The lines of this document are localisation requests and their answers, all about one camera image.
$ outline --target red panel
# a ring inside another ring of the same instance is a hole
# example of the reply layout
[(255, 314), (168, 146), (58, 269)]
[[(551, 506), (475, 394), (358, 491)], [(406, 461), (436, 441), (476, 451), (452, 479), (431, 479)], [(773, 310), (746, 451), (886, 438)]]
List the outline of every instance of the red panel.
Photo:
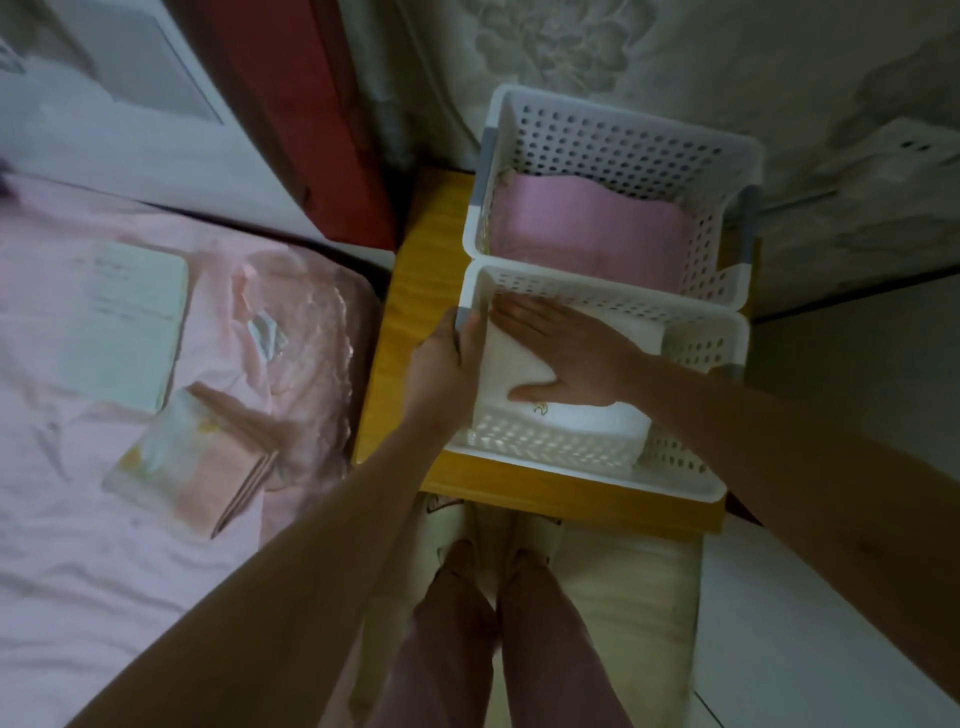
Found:
[(336, 0), (197, 0), (208, 30), (309, 188), (331, 240), (396, 249), (396, 224), (359, 106)]

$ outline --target light green notebook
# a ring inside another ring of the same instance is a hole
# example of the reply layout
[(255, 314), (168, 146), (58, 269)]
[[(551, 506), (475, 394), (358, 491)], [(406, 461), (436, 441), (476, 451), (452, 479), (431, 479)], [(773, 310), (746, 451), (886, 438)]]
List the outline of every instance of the light green notebook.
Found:
[(60, 361), (60, 383), (97, 400), (156, 413), (180, 342), (186, 260), (106, 241), (87, 266)]

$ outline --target slipper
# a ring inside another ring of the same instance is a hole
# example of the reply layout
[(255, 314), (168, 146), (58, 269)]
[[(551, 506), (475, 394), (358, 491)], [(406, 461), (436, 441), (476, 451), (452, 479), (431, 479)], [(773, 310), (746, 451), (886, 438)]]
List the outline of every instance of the slipper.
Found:
[(536, 513), (517, 513), (510, 536), (510, 548), (507, 549), (507, 572), (510, 571), (516, 553), (523, 549), (541, 554), (549, 566), (563, 539), (563, 521)]
[(430, 544), (437, 549), (440, 566), (446, 554), (458, 541), (469, 541), (477, 551), (477, 517), (473, 504), (462, 498), (428, 495), (423, 499), (427, 534)]

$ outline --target pink item in basket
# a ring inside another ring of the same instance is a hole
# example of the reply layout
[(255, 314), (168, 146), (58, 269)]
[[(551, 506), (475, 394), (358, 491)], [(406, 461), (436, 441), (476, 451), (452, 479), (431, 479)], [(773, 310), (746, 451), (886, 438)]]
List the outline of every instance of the pink item in basket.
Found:
[(491, 255), (679, 293), (692, 222), (574, 176), (507, 175), (493, 192)]

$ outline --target pants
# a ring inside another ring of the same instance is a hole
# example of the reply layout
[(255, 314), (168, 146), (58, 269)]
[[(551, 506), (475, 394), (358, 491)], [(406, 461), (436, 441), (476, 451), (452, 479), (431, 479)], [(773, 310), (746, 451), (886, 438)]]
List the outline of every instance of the pants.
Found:
[(479, 728), (500, 639), (516, 728), (631, 725), (580, 615), (540, 565), (514, 573), (496, 613), (472, 581), (440, 569), (367, 725)]

